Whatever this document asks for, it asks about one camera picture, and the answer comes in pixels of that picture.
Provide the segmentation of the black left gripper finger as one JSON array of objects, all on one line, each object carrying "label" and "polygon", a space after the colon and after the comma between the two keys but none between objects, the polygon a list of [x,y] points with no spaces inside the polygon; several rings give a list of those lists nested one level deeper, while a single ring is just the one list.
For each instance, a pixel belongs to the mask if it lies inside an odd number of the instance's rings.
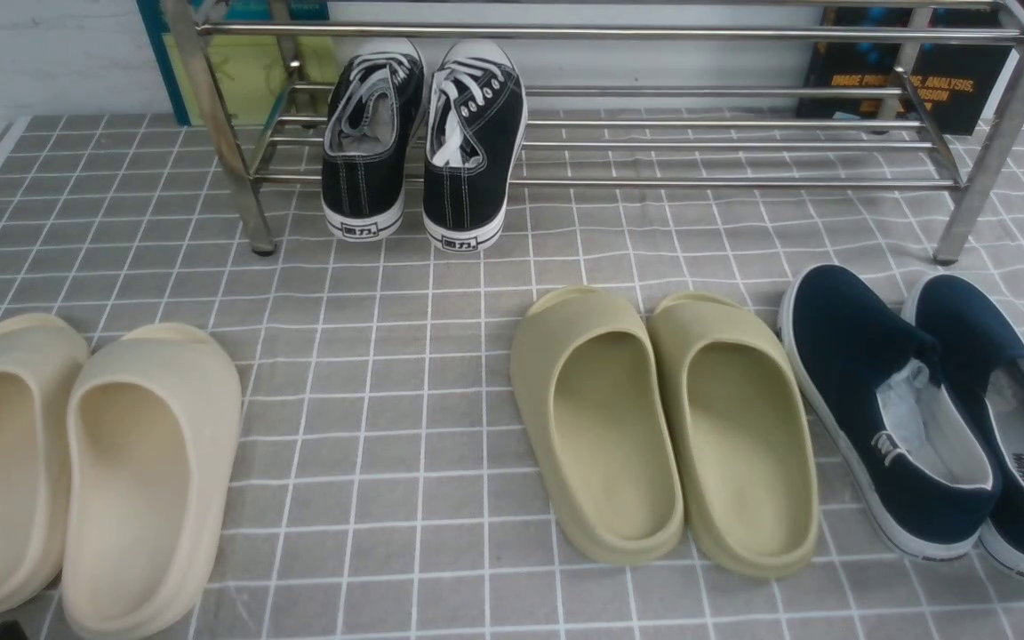
[{"label": "black left gripper finger", "polygon": [[0,640],[28,640],[19,622],[0,622]]}]

